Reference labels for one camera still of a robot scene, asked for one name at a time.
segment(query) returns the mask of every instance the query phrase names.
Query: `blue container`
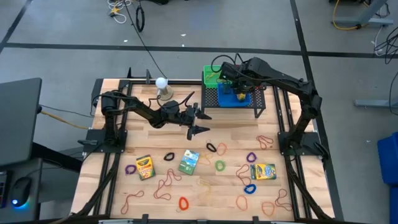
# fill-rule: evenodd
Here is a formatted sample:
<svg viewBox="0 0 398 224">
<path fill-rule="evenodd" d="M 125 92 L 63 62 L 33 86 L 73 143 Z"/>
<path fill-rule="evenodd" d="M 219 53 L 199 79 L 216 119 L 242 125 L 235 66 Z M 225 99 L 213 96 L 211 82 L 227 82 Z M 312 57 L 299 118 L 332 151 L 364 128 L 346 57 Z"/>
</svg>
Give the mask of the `blue container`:
<svg viewBox="0 0 398 224">
<path fill-rule="evenodd" d="M 390 224 L 398 224 L 398 187 L 390 188 Z"/>
<path fill-rule="evenodd" d="M 398 133 L 377 142 L 384 183 L 398 185 Z"/>
<path fill-rule="evenodd" d="M 224 85 L 222 83 L 218 84 L 217 92 L 218 104 L 220 107 L 245 107 L 251 102 L 250 94 L 246 94 L 245 99 L 243 101 L 239 101 L 232 90 L 230 90 L 230 93 L 224 93 Z"/>
</svg>

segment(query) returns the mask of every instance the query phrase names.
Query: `concrete floor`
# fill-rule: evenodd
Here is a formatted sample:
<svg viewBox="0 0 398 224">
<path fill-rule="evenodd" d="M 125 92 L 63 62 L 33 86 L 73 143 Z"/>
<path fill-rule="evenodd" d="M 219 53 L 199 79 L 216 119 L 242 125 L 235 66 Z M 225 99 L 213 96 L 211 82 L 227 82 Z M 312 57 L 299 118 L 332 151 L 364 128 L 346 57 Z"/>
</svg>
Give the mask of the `concrete floor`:
<svg viewBox="0 0 398 224">
<path fill-rule="evenodd" d="M 25 0 L 0 0 L 0 39 L 6 36 L 24 4 Z M 305 0 L 296 4 L 309 52 L 372 53 L 371 41 L 378 27 L 336 30 L 330 24 L 334 5 L 328 1 Z M 159 47 L 152 54 L 169 78 L 200 78 L 203 65 L 224 51 L 184 52 L 178 48 L 182 46 L 246 49 L 251 53 L 242 54 L 244 58 L 257 56 L 281 72 L 307 77 L 289 0 L 171 0 L 165 6 L 147 1 L 142 5 L 146 26 L 141 36 L 146 45 Z M 343 3 L 338 15 L 358 14 L 363 9 L 362 5 Z M 398 2 L 391 1 L 390 18 L 396 23 L 397 9 Z M 142 46 L 129 22 L 115 23 L 106 15 L 107 10 L 106 1 L 33 1 L 7 43 L 0 46 L 0 82 L 40 77 L 41 104 L 88 114 L 96 78 L 125 77 L 129 67 L 133 76 L 143 76 L 148 68 L 153 77 L 159 77 L 159 71 L 142 49 L 101 49 L 100 45 Z M 395 27 L 383 29 L 379 42 Z M 35 49 L 29 44 L 41 45 Z M 88 50 L 87 45 L 100 49 Z M 168 51 L 164 47 L 174 48 Z M 268 54 L 259 54 L 256 49 Z M 388 110 L 356 108 L 353 100 L 386 99 L 398 70 L 396 60 L 384 65 L 379 58 L 310 57 L 310 65 L 323 97 L 323 120 L 344 219 L 389 223 L 389 189 L 381 180 L 376 143 L 396 131 L 398 119 Z M 90 118 L 50 112 L 82 126 L 92 122 Z M 84 139 L 85 134 L 84 130 L 38 115 L 34 140 L 63 151 L 78 147 L 76 141 Z M 44 171 L 44 175 L 68 172 L 49 171 Z M 56 202 L 44 203 L 42 218 L 62 217 L 69 212 L 77 175 L 66 175 L 70 181 L 64 185 L 64 194 Z"/>
</svg>

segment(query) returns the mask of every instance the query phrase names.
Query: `blue rubber band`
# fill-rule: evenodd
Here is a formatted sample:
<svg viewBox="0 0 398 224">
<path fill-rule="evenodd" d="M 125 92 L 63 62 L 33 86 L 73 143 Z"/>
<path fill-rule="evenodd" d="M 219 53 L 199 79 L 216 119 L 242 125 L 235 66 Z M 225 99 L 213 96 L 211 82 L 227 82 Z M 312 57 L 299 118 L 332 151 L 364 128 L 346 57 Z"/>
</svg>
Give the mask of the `blue rubber band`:
<svg viewBox="0 0 398 224">
<path fill-rule="evenodd" d="M 256 187 L 256 185 L 254 185 L 254 184 L 249 184 L 249 185 L 247 185 L 247 186 L 245 186 L 245 188 L 244 188 L 244 191 L 247 193 L 247 194 L 253 194 L 255 191 L 256 191 L 256 189 L 257 189 L 257 187 Z"/>
</svg>

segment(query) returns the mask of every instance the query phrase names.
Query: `yellow cable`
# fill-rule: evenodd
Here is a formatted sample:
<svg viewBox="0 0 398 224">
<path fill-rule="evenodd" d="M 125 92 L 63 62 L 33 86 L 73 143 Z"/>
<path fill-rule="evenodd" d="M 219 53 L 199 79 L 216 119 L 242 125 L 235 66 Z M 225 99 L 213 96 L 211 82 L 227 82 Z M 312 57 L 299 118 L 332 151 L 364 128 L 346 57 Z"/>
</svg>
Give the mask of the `yellow cable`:
<svg viewBox="0 0 398 224">
<path fill-rule="evenodd" d="M 82 126 L 79 126 L 79 125 L 72 124 L 72 123 L 70 123 L 70 122 L 68 122 L 68 121 L 65 121 L 64 119 L 62 119 L 62 118 L 60 118 L 60 117 L 58 117 L 58 116 L 55 116 L 55 115 L 50 114 L 50 113 L 47 113 L 47 112 L 45 112 L 45 111 L 41 111 L 40 113 L 45 114 L 45 115 L 47 115 L 47 116 L 49 116 L 49 117 L 51 117 L 51 118 L 54 118 L 54 119 L 56 119 L 56 120 L 58 120 L 58 121 L 61 121 L 61 122 L 65 123 L 65 124 L 69 124 L 70 126 L 73 126 L 73 127 L 75 127 L 75 128 L 88 129 L 88 128 L 86 128 L 86 127 L 82 127 Z"/>
<path fill-rule="evenodd" d="M 357 29 L 356 26 L 354 26 L 354 27 L 339 27 L 339 26 L 337 26 L 337 24 L 335 22 L 335 15 L 336 15 L 336 10 L 337 10 L 337 5 L 339 2 L 340 2 L 340 0 L 336 1 L 335 9 L 333 10 L 333 18 L 332 18 L 333 25 L 336 27 L 336 29 L 339 29 L 339 30 L 355 30 L 355 29 Z"/>
</svg>

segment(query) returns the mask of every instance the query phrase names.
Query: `wooden table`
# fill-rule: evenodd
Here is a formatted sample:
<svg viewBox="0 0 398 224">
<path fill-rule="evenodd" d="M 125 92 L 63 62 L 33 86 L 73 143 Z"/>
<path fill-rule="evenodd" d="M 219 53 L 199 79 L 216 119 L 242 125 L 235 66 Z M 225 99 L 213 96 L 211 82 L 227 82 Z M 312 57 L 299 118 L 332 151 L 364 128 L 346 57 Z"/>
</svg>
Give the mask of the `wooden table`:
<svg viewBox="0 0 398 224">
<path fill-rule="evenodd" d="M 118 79 L 105 79 L 101 92 L 118 89 Z M 189 104 L 201 102 L 200 85 L 171 85 L 174 90 L 173 100 L 182 101 L 191 91 L 195 94 L 189 101 Z M 154 85 L 133 85 L 132 95 L 138 97 L 141 101 L 148 104 L 148 98 L 154 98 L 156 87 Z M 280 199 L 281 203 L 290 203 L 289 186 L 287 182 L 287 173 L 284 158 L 280 155 L 277 141 L 277 132 L 279 124 L 276 114 L 276 105 L 272 88 L 265 92 L 267 109 L 260 118 L 255 119 L 252 110 L 247 109 L 220 109 L 208 108 L 206 114 L 211 116 L 212 120 L 196 119 L 196 124 L 211 128 L 210 131 L 197 134 L 192 137 L 192 141 L 186 140 L 187 127 L 180 127 L 175 124 L 166 124 L 161 129 L 152 128 L 149 123 L 139 115 L 130 112 L 127 117 L 126 129 L 128 137 L 126 151 L 122 154 L 116 190 L 114 193 L 111 218 L 141 218 L 142 214 L 149 214 L 150 219 L 179 219 L 179 220 L 252 220 L 253 216 L 258 216 L 260 220 L 284 220 L 292 221 L 293 213 L 282 207 L 276 207 L 273 215 L 263 214 L 262 202 L 275 202 L 280 189 L 288 191 L 288 196 Z M 296 122 L 300 115 L 299 99 L 295 95 L 290 95 L 290 104 L 294 121 Z M 281 105 L 284 105 L 282 92 L 280 92 Z M 151 108 L 157 109 L 159 106 L 152 103 Z M 104 126 L 104 116 L 101 114 L 101 103 L 98 103 L 93 122 L 93 129 L 101 129 Z M 285 108 L 284 121 L 287 121 Z M 312 131 L 312 124 L 308 126 L 307 131 Z M 256 136 L 264 135 L 274 140 L 273 144 L 268 144 L 266 150 L 260 148 Z M 215 146 L 223 142 L 228 146 L 228 150 L 222 156 L 212 153 L 206 149 L 206 142 L 211 141 Z M 211 164 L 201 158 L 193 175 L 187 175 L 178 171 L 178 165 L 186 149 L 191 149 L 205 156 L 211 154 Z M 167 162 L 163 160 L 168 152 L 175 153 L 175 159 Z M 243 191 L 244 185 L 238 177 L 236 171 L 247 164 L 246 156 L 250 152 L 257 155 L 256 163 L 275 164 L 277 170 L 276 180 L 253 180 L 257 185 L 254 194 L 248 195 Z M 125 175 L 124 168 L 128 164 L 135 164 L 138 157 L 150 154 L 156 171 L 156 176 L 144 181 L 139 180 L 138 174 Z M 86 159 L 81 168 L 80 178 L 73 199 L 72 212 L 79 211 L 96 190 L 100 178 L 101 166 L 104 154 L 92 153 Z M 215 169 L 215 162 L 223 160 L 226 163 L 226 169 L 218 172 Z M 323 211 L 333 217 L 331 199 L 326 183 L 325 173 L 321 160 L 316 156 L 302 156 L 303 172 L 307 189 L 317 201 Z M 159 191 L 159 195 L 169 193 L 171 200 L 155 199 L 153 194 L 157 190 L 158 181 L 165 180 L 169 168 L 174 169 L 175 173 L 182 176 L 181 181 L 173 180 L 172 185 L 164 187 Z M 246 172 L 242 177 L 249 177 Z M 198 179 L 210 183 L 207 186 L 198 185 Z M 144 191 L 141 198 L 129 198 L 129 210 L 127 214 L 121 214 L 126 196 L 136 194 L 138 191 Z M 304 217 L 302 197 L 296 188 L 300 216 Z M 108 189 L 104 191 L 103 201 L 100 213 L 104 213 L 106 196 Z M 247 198 L 248 209 L 240 210 L 236 205 L 236 199 L 239 195 Z M 180 197 L 185 197 L 189 201 L 189 209 L 185 211 L 178 210 L 178 201 Z M 244 199 L 238 200 L 240 207 L 245 207 Z M 266 213 L 271 213 L 272 206 L 269 204 L 264 207 Z"/>
</svg>

